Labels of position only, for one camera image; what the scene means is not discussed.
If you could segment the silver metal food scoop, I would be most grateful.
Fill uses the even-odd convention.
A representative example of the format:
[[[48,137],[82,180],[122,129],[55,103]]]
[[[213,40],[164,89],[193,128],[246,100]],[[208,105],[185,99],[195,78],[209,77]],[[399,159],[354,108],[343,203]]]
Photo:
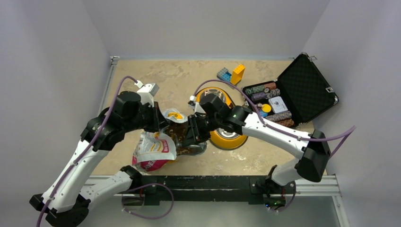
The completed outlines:
[[[197,156],[206,151],[207,142],[189,145],[187,147],[180,147],[177,150],[177,156]]]

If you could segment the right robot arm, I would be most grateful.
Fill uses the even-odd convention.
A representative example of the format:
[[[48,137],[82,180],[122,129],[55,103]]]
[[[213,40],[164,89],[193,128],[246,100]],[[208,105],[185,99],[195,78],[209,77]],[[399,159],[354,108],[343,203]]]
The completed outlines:
[[[294,157],[270,170],[265,180],[270,192],[278,192],[283,186],[301,178],[315,183],[322,180],[331,154],[323,132],[298,131],[261,119],[247,107],[229,107],[215,94],[204,96],[195,106],[195,110],[201,112],[188,116],[182,147],[205,142],[212,131],[223,129],[263,140]]]

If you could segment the pet food bag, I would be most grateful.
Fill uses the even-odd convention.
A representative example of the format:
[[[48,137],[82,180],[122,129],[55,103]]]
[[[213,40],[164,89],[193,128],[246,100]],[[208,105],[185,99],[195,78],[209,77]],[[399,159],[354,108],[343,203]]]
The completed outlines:
[[[163,112],[169,126],[158,132],[143,131],[132,155],[132,165],[142,171],[160,169],[168,162],[176,160],[177,150],[182,146],[188,126],[187,116],[177,109]]]

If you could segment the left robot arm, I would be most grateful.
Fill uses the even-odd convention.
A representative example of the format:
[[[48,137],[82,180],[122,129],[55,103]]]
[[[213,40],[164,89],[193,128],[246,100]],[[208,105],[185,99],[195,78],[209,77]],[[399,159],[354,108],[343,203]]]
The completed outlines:
[[[132,166],[124,166],[103,182],[84,188],[95,167],[127,133],[142,129],[156,132],[167,126],[153,99],[157,84],[136,81],[135,85],[136,92],[116,92],[111,105],[87,123],[57,180],[44,193],[32,196],[30,204],[40,212],[40,219],[53,227],[76,227],[98,203],[119,192],[140,190],[141,174]]]

